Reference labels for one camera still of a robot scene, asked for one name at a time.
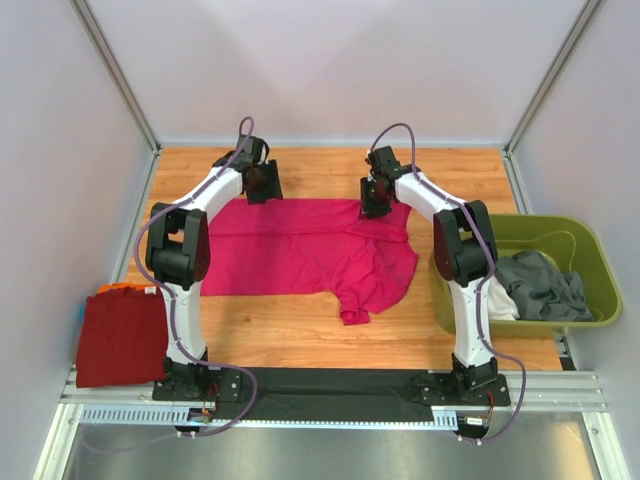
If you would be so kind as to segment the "pink t-shirt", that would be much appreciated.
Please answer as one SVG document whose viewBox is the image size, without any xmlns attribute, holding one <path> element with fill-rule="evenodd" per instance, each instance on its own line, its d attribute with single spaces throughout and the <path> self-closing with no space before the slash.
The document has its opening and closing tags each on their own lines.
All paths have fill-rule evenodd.
<svg viewBox="0 0 640 480">
<path fill-rule="evenodd" d="M 409 242 L 411 209 L 367 219 L 353 199 L 229 202 L 209 225 L 204 296 L 330 292 L 346 325 L 369 322 L 399 303 L 418 256 Z"/>
</svg>

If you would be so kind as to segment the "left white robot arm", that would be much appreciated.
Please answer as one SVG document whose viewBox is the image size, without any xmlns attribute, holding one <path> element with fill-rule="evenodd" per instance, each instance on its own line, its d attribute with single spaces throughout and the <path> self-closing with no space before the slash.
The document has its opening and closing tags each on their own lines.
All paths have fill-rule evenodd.
<svg viewBox="0 0 640 480">
<path fill-rule="evenodd" d="M 156 203 L 146 227 L 146 269 L 162 284 L 169 343 L 165 378 L 156 401 L 211 402 L 220 368 L 208 364 L 202 336 L 200 294 L 210 266 L 209 224 L 231 200 L 249 203 L 283 198 L 277 162 L 256 136 L 241 134 L 236 148 L 217 160 L 196 187 L 172 203 Z"/>
</svg>

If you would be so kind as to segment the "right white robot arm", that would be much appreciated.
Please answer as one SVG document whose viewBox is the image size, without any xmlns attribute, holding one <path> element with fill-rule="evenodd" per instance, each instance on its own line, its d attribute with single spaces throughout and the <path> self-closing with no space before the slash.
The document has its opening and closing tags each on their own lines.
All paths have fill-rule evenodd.
<svg viewBox="0 0 640 480">
<path fill-rule="evenodd" d="M 410 206 L 431 222 L 433 262 L 449 285 L 455 322 L 452 370 L 430 374 L 423 398 L 436 404 L 507 406 L 490 339 L 488 290 L 497 258 L 486 205 L 466 202 L 431 182 L 413 164 L 401 165 L 389 146 L 367 153 L 369 174 L 360 180 L 361 215 L 389 214 L 392 203 Z"/>
</svg>

